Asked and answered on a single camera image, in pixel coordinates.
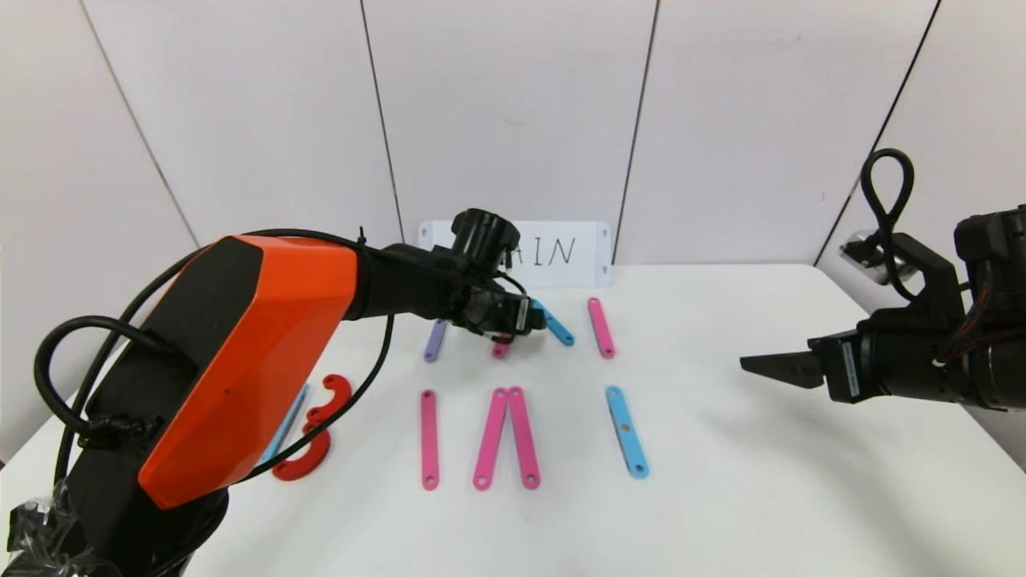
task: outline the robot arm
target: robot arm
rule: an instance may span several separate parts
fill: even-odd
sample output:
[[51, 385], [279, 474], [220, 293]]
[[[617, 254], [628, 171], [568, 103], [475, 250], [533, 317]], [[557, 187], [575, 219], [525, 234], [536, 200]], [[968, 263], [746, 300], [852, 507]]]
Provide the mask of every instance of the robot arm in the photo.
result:
[[[40, 346], [36, 377], [83, 447], [54, 493], [69, 523], [50, 540], [52, 550], [40, 551], [49, 522], [15, 509], [8, 548], [25, 548], [17, 536], [35, 531], [36, 554], [19, 555], [5, 575], [23, 574], [39, 556], [82, 560], [93, 567], [76, 571], [93, 577], [177, 574], [223, 518], [229, 486], [287, 459], [359, 399], [387, 353], [392, 315], [442, 318], [479, 335], [544, 329], [544, 312], [529, 297], [496, 281], [505, 276], [500, 265], [511, 264], [516, 228], [470, 209], [452, 231], [452, 248], [430, 252], [374, 249], [362, 235], [352, 242], [309, 231], [227, 237], [181, 263], [140, 329], [106, 317], [58, 326]], [[389, 322], [367, 381], [339, 413], [256, 467], [339, 321], [370, 316]], [[85, 326], [131, 342], [82, 419], [56, 395], [48, 366], [61, 340]], [[84, 401], [87, 387], [80, 396]]]
[[[896, 209], [881, 216], [869, 172], [883, 157], [899, 160], [906, 186]], [[825, 378], [830, 398], [840, 402], [896, 395], [998, 411], [1026, 408], [1026, 205], [958, 223], [954, 240], [969, 272], [964, 286], [951, 263], [890, 230], [911, 191], [908, 158], [879, 151], [863, 168], [862, 184], [880, 229], [857, 235], [842, 255], [896, 288], [918, 270], [924, 287], [904, 308], [881, 309], [854, 331], [811, 339], [806, 352], [744, 357], [741, 367], [803, 388]], [[964, 287], [975, 301], [968, 314]]]

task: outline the white wall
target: white wall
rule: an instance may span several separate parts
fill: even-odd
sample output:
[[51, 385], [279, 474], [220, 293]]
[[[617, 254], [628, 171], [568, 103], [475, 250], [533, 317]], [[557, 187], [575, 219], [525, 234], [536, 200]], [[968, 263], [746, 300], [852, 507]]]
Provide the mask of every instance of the white wall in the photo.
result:
[[399, 240], [359, 0], [85, 6], [200, 242], [360, 225]]
[[[195, 248], [76, 0], [0, 2], [0, 244], [6, 461], [48, 415], [32, 380], [43, 336], [72, 316], [120, 314]], [[57, 351], [63, 392], [103, 337]]]
[[617, 226], [655, 0], [365, 6], [407, 239], [469, 206]]
[[[880, 148], [901, 149], [915, 164], [915, 189], [898, 230], [955, 263], [962, 280], [952, 239], [958, 221], [1026, 202], [1024, 22], [1019, 0], [945, 0], [880, 140]], [[900, 172], [883, 162], [874, 183], [890, 206]], [[819, 263], [867, 310], [904, 304], [837, 256], [852, 232], [875, 227], [857, 190]], [[1026, 415], [971, 413], [1026, 465]]]
[[934, 6], [662, 2], [616, 262], [812, 264]]

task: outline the red c-shaped piece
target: red c-shaped piece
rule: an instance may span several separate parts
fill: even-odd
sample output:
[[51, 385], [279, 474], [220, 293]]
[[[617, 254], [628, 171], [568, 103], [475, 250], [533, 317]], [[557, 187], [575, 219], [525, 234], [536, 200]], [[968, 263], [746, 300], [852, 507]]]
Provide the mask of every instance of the red c-shaped piece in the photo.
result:
[[[307, 411], [307, 424], [303, 425], [303, 434], [309, 433], [314, 427], [323, 422], [324, 419], [342, 409], [344, 405], [349, 402], [349, 398], [352, 396], [353, 391], [349, 386], [349, 381], [341, 375], [328, 375], [324, 377], [323, 384], [324, 388], [334, 393], [334, 396], [326, 405]], [[307, 452], [301, 457], [278, 463], [272, 469], [272, 472], [275, 477], [281, 480], [303, 478], [321, 464], [321, 461], [327, 457], [327, 452], [330, 448], [331, 435], [325, 430], [310, 441], [310, 445], [307, 446]]]

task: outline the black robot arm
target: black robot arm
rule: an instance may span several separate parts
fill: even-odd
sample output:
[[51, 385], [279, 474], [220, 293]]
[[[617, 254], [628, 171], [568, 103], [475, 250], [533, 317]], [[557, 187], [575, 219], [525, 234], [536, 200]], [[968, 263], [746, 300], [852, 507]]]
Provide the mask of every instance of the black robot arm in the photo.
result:
[[[880, 152], [863, 170], [864, 190], [876, 159], [897, 158], [903, 168], [908, 162], [903, 154]], [[910, 174], [909, 162], [906, 177]], [[950, 262], [890, 230], [897, 215], [887, 222], [875, 206], [874, 211], [880, 229], [858, 236], [842, 254], [896, 287], [896, 274], [917, 270], [923, 288], [908, 306], [877, 310], [854, 331], [811, 339], [808, 351], [743, 357], [741, 367], [802, 388], [816, 388], [825, 378], [830, 398], [840, 402], [896, 395], [992, 410], [1026, 408], [1026, 205], [958, 223], [955, 249], [965, 262], [968, 286], [958, 284]], [[974, 299], [969, 313], [960, 296], [965, 287]]]

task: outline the black cable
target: black cable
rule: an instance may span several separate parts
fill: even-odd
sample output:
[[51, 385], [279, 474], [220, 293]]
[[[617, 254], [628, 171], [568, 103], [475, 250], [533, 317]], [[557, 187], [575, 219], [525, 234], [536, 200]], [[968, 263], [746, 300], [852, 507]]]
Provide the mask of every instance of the black cable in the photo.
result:
[[[880, 197], [877, 196], [876, 189], [873, 187], [873, 165], [880, 158], [894, 158], [898, 161], [898, 165], [901, 166], [902, 170], [901, 189], [898, 192], [898, 199], [895, 200], [891, 211], [883, 209]], [[879, 227], [875, 236], [880, 243], [880, 247], [883, 249], [883, 265], [886, 267], [891, 283], [894, 284], [895, 291], [899, 295], [905, 298], [905, 300], [911, 301], [915, 296], [905, 287], [905, 284], [898, 276], [898, 265], [895, 263], [894, 253], [894, 230], [895, 225], [898, 223], [898, 218], [901, 217], [901, 211], [905, 209], [909, 196], [912, 194], [912, 185], [915, 181], [915, 169], [912, 167], [912, 160], [904, 152], [894, 148], [877, 150], [870, 154], [869, 158], [866, 159], [866, 163], [862, 165], [859, 181], [862, 184], [862, 193], [866, 197], [866, 202], [869, 203], [869, 208], [873, 211], [876, 224]]]
[[[150, 297], [152, 297], [161, 286], [167, 283], [168, 280], [174, 277], [182, 269], [185, 268], [190, 261], [192, 261], [196, 255], [199, 255], [203, 248], [198, 248], [193, 251], [179, 262], [174, 263], [167, 270], [160, 273], [159, 276], [154, 278], [149, 284], [146, 285], [143, 291], [135, 296], [134, 299], [128, 303], [125, 307], [123, 313], [121, 313], [120, 320], [123, 322], [131, 322], [135, 313], [139, 312], [143, 305], [146, 304]], [[82, 379], [82, 386], [78, 389], [78, 396], [75, 397], [75, 402], [72, 403], [71, 410], [75, 416], [82, 414], [85, 409], [85, 403], [89, 399], [89, 394], [92, 392], [92, 387], [95, 386], [96, 378], [100, 376], [100, 372], [104, 368], [104, 362], [111, 356], [114, 352], [114, 347], [118, 342], [118, 334], [111, 333], [104, 344], [100, 346], [100, 350], [96, 352], [96, 356], [93, 357], [92, 363], [89, 364], [89, 369], [85, 372], [85, 378]], [[53, 472], [53, 485], [56, 485], [68, 476], [68, 463], [71, 460], [71, 446], [75, 441], [75, 431], [70, 427], [65, 427], [64, 434], [61, 436], [61, 447], [57, 449], [57, 462], [56, 468]]]
[[944, 367], [953, 359], [958, 358], [959, 356], [973, 350], [980, 344], [988, 342], [990, 337], [996, 337], [996, 335], [983, 336], [981, 338], [971, 340], [973, 332], [983, 319], [983, 314], [986, 312], [987, 307], [990, 304], [991, 292], [994, 284], [994, 269], [991, 266], [990, 261], [984, 261], [982, 268], [983, 272], [980, 276], [980, 287], [976, 291], [976, 300], [970, 308], [969, 313], [965, 314], [965, 318], [962, 319], [958, 328], [951, 333], [951, 336], [949, 336], [940, 347], [937, 355], [934, 357], [935, 367]]
[[995, 344], [1001, 341], [1007, 341], [1014, 337], [1022, 337], [1022, 336], [1026, 336], [1026, 329], [1015, 329], [1011, 331], [1001, 331], [998, 333], [990, 333], [987, 335], [983, 335], [982, 337], [979, 337], [977, 339], [974, 339], [965, 343], [964, 345], [962, 345], [961, 348], [954, 351], [954, 353], [951, 354], [951, 357], [947, 360], [947, 362], [950, 362], [960, 356], [963, 356], [966, 353], [970, 353], [980, 348], [983, 345]]
[[[243, 236], [313, 238], [316, 240], [323, 240], [325, 242], [338, 244], [340, 246], [345, 246], [347, 248], [352, 248], [353, 251], [356, 252], [361, 252], [366, 248], [364, 245], [349, 240], [347, 238], [342, 238], [340, 236], [336, 236], [333, 234], [328, 234], [324, 232], [305, 230], [305, 229], [265, 229], [265, 230], [247, 232], [244, 233]], [[129, 303], [128, 307], [125, 308], [125, 311], [122, 313], [120, 320], [126, 323], [129, 322], [131, 318], [139, 312], [139, 310], [143, 308], [143, 305], [145, 305], [146, 302], [154, 294], [156, 294], [156, 292], [159, 291], [161, 286], [166, 284], [175, 275], [182, 272], [182, 269], [184, 269], [186, 265], [188, 265], [197, 255], [205, 251], [207, 246], [202, 246], [190, 253], [189, 255], [181, 259], [179, 262], [171, 265], [167, 270], [162, 272], [159, 276], [157, 276], [157, 278], [153, 279], [153, 281], [151, 281], [149, 284], [147, 284], [147, 286], [143, 288], [143, 291], [139, 295], [135, 296], [135, 298], [131, 301], [131, 303]], [[388, 253], [383, 253], [383, 252], [378, 252], [377, 254], [383, 256], [390, 256], [388, 255]], [[100, 372], [103, 369], [104, 363], [107, 361], [107, 359], [111, 356], [111, 353], [114, 351], [114, 347], [117, 344], [117, 340], [118, 338], [116, 335], [108, 337], [107, 340], [104, 341], [103, 345], [101, 345], [100, 350], [96, 352], [95, 357], [93, 357], [92, 363], [89, 366], [85, 378], [82, 381], [82, 385], [79, 388], [78, 396], [75, 398], [75, 402], [73, 402], [71, 407], [71, 412], [75, 418], [73, 422], [79, 422], [79, 421], [85, 422], [78, 416], [82, 413], [83, 409], [85, 408], [85, 405], [88, 401], [89, 394], [92, 391], [92, 387], [95, 386], [95, 382], [100, 376]], [[353, 396], [354, 398], [351, 399], [349, 403], [347, 403], [347, 407], [352, 405], [354, 400], [358, 398], [356, 394], [354, 394]], [[56, 483], [68, 476], [68, 466], [69, 463], [71, 462], [71, 448], [72, 445], [74, 444], [75, 434], [81, 434], [80, 430], [74, 430], [73, 428], [67, 426], [65, 427], [64, 434], [61, 437], [61, 446], [57, 449], [57, 460], [53, 473], [54, 485], [56, 485]], [[293, 445], [292, 447], [289, 448], [289, 450], [292, 449], [294, 449], [294, 451], [292, 451], [292, 453], [294, 453], [295, 451], [299, 451], [299, 449], [302, 449], [302, 446], [295, 448], [295, 446]]]
[[385, 323], [385, 338], [382, 340], [382, 350], [380, 353], [378, 353], [378, 361], [374, 362], [373, 368], [370, 369], [370, 373], [367, 374], [366, 379], [364, 379], [363, 383], [360, 384], [360, 386], [356, 389], [356, 391], [353, 393], [353, 396], [350, 397], [349, 401], [346, 402], [346, 405], [343, 405], [338, 411], [332, 413], [330, 417], [324, 420], [324, 422], [310, 429], [310, 432], [303, 435], [302, 438], [300, 438], [291, 446], [289, 446], [288, 449], [285, 449], [284, 451], [278, 453], [271, 459], [268, 459], [261, 465], [258, 465], [253, 470], [249, 471], [249, 474], [247, 474], [245, 477], [235, 482], [235, 485], [242, 483], [244, 480], [249, 480], [250, 478], [256, 475], [263, 474], [273, 469], [276, 465], [285, 461], [286, 459], [294, 455], [297, 452], [299, 452], [301, 449], [309, 445], [310, 441], [313, 440], [315, 436], [324, 432], [328, 427], [331, 426], [332, 423], [334, 423], [343, 415], [348, 413], [349, 410], [356, 405], [356, 401], [359, 400], [361, 396], [363, 396], [363, 393], [367, 392], [367, 388], [370, 386], [370, 383], [373, 382], [374, 378], [378, 376], [378, 373], [382, 370], [382, 366], [385, 364], [385, 357], [388, 355], [389, 346], [392, 344], [392, 328], [394, 325], [395, 325], [395, 315], [390, 314], [388, 315], [388, 321]]
[[174, 347], [160, 340], [156, 336], [144, 333], [123, 320], [111, 318], [109, 316], [79, 316], [77, 318], [72, 318], [71, 320], [66, 320], [58, 324], [56, 329], [50, 331], [50, 334], [43, 338], [43, 342], [39, 344], [39, 349], [36, 351], [36, 360], [33, 370], [36, 380], [36, 389], [39, 391], [39, 396], [43, 398], [43, 402], [46, 403], [46, 407], [49, 408], [50, 412], [53, 413], [57, 419], [61, 419], [61, 421], [73, 432], [80, 435], [88, 435], [90, 432], [93, 432], [93, 428], [88, 421], [82, 419], [77, 413], [73, 412], [72, 409], [65, 402], [64, 398], [61, 397], [61, 393], [57, 392], [56, 388], [53, 386], [53, 381], [50, 379], [50, 362], [53, 360], [53, 353], [56, 351], [57, 345], [61, 344], [61, 341], [63, 341], [65, 337], [75, 331], [90, 328], [106, 329], [116, 335], [125, 337], [133, 343], [143, 345], [158, 352], [167, 354], [177, 353], [177, 350]]
[[166, 574], [172, 569], [176, 569], [183, 563], [185, 563], [189, 555], [193, 554], [196, 549], [200, 548], [207, 539], [213, 535], [213, 532], [221, 527], [221, 522], [225, 520], [225, 514], [228, 512], [228, 494], [225, 494], [225, 498], [221, 500], [218, 508], [213, 510], [213, 514], [207, 520], [207, 522], [199, 528], [199, 530], [193, 534], [192, 538], [189, 539], [185, 544], [177, 548], [174, 552], [167, 557], [164, 563], [161, 563], [157, 567], [151, 569], [143, 575], [143, 577], [160, 577]]
[[524, 296], [527, 295], [527, 290], [523, 287], [523, 284], [520, 284], [519, 282], [517, 282], [509, 274], [507, 274], [505, 272], [500, 272], [500, 273], [498, 273], [498, 276], [499, 276], [499, 278], [502, 278], [503, 280], [505, 280], [506, 282], [509, 282], [513, 286], [516, 286], [516, 290], [519, 291], [521, 295], [524, 295]]

